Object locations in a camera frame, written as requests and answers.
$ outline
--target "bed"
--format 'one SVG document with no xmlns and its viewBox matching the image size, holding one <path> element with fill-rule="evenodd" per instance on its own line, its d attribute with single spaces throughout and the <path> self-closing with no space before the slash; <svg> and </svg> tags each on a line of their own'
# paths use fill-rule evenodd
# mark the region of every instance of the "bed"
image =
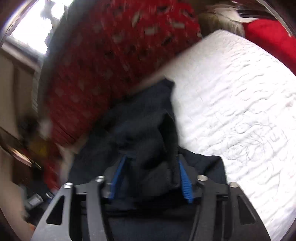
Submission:
<svg viewBox="0 0 296 241">
<path fill-rule="evenodd" d="M 296 217 L 296 76 L 250 41 L 218 30 L 139 88 L 162 76 L 176 83 L 172 102 L 180 146 L 221 156 L 279 241 Z"/>
</svg>

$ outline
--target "red fabric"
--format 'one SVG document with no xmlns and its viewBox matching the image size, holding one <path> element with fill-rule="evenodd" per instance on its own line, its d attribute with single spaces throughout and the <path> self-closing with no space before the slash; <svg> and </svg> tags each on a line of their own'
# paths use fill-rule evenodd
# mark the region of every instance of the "red fabric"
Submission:
<svg viewBox="0 0 296 241">
<path fill-rule="evenodd" d="M 296 38 L 289 37 L 279 21 L 259 19 L 243 25 L 246 39 L 272 54 L 296 75 Z"/>
<path fill-rule="evenodd" d="M 174 0 L 101 0 L 74 30 L 51 82 L 52 138 L 65 145 L 143 77 L 198 42 L 193 9 Z"/>
</svg>

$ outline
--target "mattress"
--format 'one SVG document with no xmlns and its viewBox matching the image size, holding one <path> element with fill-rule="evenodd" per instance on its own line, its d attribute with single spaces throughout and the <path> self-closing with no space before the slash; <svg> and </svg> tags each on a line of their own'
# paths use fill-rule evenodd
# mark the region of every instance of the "mattress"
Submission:
<svg viewBox="0 0 296 241">
<path fill-rule="evenodd" d="M 296 217 L 296 76 L 254 43 L 218 30 L 144 81 L 176 83 L 179 144 L 221 156 L 272 241 Z"/>
</svg>

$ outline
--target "metal bolt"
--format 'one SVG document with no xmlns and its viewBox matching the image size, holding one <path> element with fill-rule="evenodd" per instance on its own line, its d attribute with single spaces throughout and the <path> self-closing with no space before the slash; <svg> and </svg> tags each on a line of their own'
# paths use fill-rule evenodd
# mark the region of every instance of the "metal bolt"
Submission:
<svg viewBox="0 0 296 241">
<path fill-rule="evenodd" d="M 229 183 L 229 186 L 230 186 L 231 188 L 238 188 L 238 187 L 239 187 L 239 185 L 238 185 L 236 182 L 230 182 L 230 183 Z"/>
<path fill-rule="evenodd" d="M 98 176 L 98 177 L 96 177 L 96 182 L 103 182 L 103 181 L 105 181 L 105 177 L 104 176 Z"/>
<path fill-rule="evenodd" d="M 65 183 L 64 188 L 71 188 L 73 186 L 73 183 Z"/>
<path fill-rule="evenodd" d="M 207 180 L 207 176 L 204 176 L 204 175 L 198 175 L 198 176 L 197 176 L 197 179 L 198 179 L 199 181 L 206 181 L 206 180 Z"/>
</svg>

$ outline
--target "dark cloth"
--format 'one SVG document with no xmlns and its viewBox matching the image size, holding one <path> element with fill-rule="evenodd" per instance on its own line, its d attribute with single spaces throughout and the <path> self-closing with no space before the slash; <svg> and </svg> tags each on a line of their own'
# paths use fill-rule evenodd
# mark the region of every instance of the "dark cloth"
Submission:
<svg viewBox="0 0 296 241">
<path fill-rule="evenodd" d="M 115 241 L 189 239 L 196 204 L 183 197 L 180 158 L 195 175 L 226 184 L 220 157 L 178 146 L 170 101 L 173 86 L 165 79 L 116 105 L 95 125 L 75 157 L 69 181 L 78 185 L 103 175 L 127 156 L 118 198 L 105 205 Z"/>
</svg>

